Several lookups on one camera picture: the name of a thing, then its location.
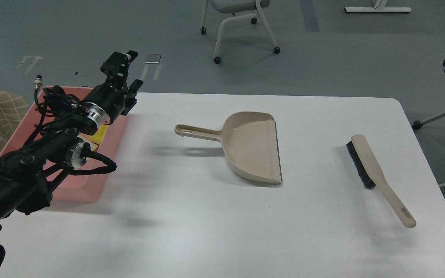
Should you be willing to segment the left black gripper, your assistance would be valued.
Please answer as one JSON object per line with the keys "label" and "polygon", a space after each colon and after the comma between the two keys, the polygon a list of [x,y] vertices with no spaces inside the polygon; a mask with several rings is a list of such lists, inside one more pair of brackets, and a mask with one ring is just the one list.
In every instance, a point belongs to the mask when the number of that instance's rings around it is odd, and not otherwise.
{"label": "left black gripper", "polygon": [[137,104],[138,90],[143,81],[135,79],[127,88],[129,67],[138,57],[138,52],[113,52],[101,65],[100,71],[105,75],[104,84],[96,86],[83,99],[82,115],[96,125],[111,125],[120,116],[127,116]]}

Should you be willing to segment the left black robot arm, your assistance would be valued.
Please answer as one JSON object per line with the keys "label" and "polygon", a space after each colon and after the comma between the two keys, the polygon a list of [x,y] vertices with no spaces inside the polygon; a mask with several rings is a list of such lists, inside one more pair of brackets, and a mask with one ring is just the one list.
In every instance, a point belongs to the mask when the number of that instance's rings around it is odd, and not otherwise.
{"label": "left black robot arm", "polygon": [[[108,174],[117,168],[109,157],[92,150],[79,134],[93,135],[100,125],[111,125],[137,104],[143,81],[127,84],[128,70],[136,51],[114,52],[101,65],[105,81],[83,99],[63,87],[42,89],[42,76],[35,80],[35,105],[39,123],[23,146],[0,157],[0,220],[13,211],[26,215],[49,207],[53,192],[67,176]],[[0,244],[0,267],[5,259]]]}

